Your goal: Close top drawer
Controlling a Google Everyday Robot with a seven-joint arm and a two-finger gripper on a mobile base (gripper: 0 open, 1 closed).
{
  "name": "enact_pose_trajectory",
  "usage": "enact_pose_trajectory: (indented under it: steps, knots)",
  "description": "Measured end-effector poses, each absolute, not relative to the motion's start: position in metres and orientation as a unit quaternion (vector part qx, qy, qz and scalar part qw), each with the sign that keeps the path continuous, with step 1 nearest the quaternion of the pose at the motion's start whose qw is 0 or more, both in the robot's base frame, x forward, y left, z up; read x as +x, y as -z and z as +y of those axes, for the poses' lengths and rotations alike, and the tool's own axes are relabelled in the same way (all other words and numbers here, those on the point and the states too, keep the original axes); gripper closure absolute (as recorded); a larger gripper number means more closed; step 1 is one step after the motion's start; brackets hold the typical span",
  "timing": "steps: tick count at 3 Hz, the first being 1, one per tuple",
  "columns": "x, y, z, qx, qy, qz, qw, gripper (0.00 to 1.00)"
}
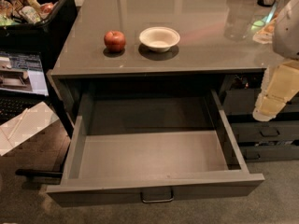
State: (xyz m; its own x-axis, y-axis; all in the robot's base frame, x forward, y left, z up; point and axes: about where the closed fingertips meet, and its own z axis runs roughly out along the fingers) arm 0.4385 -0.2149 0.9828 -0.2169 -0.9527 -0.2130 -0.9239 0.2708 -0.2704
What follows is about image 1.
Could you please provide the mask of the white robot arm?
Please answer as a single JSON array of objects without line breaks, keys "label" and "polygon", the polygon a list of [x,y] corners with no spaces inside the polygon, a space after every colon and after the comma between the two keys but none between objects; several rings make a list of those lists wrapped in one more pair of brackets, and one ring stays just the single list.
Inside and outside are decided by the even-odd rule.
[{"label": "white robot arm", "polygon": [[299,0],[290,0],[278,13],[272,48],[286,62],[268,66],[264,71],[252,112],[258,121],[274,119],[299,92]]}]

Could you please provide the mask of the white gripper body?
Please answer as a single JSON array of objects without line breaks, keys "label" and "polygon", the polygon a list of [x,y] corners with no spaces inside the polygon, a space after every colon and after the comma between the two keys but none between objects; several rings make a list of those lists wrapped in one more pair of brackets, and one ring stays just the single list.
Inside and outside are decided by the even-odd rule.
[{"label": "white gripper body", "polygon": [[265,97],[280,103],[289,102],[299,92],[299,62],[279,64],[270,78]]}]

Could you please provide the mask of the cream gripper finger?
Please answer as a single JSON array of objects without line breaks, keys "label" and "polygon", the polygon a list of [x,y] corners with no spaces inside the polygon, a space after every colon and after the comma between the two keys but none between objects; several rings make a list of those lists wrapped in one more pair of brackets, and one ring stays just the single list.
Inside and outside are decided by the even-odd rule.
[{"label": "cream gripper finger", "polygon": [[274,119],[284,106],[283,102],[259,94],[252,116],[258,121],[267,122]]}]

